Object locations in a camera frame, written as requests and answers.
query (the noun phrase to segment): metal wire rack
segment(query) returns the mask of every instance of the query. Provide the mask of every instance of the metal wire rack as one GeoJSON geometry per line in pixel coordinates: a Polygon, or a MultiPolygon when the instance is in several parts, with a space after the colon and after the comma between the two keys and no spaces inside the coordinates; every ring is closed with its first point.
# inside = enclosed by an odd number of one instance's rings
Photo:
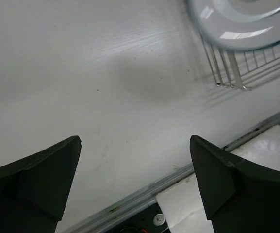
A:
{"type": "Polygon", "coordinates": [[[251,91],[280,77],[280,44],[253,52],[233,52],[203,39],[202,43],[217,86],[251,91]]]}

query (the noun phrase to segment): white surface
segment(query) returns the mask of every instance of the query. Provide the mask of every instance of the white surface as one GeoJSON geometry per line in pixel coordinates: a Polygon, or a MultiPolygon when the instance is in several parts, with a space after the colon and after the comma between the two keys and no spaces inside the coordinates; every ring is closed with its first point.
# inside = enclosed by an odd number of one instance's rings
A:
{"type": "MultiPolygon", "coordinates": [[[[280,127],[274,126],[232,153],[280,171],[280,127]]],[[[214,232],[205,215],[195,175],[158,194],[156,199],[171,233],[214,232]]]]}
{"type": "Polygon", "coordinates": [[[178,0],[0,0],[0,166],[81,137],[61,232],[280,111],[280,79],[215,88],[203,58],[178,0]]]}
{"type": "Polygon", "coordinates": [[[280,41],[280,1],[189,0],[195,24],[220,46],[255,50],[280,41]]]}
{"type": "Polygon", "coordinates": [[[280,127],[275,126],[235,149],[232,153],[280,171],[280,127]]]}

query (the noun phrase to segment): metal screw head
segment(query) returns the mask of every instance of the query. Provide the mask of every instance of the metal screw head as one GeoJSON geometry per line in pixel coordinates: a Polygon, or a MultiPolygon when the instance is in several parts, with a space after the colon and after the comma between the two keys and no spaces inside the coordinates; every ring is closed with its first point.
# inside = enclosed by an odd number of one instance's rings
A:
{"type": "Polygon", "coordinates": [[[163,214],[157,214],[154,217],[153,223],[155,226],[161,226],[165,223],[165,216],[163,214]]]}

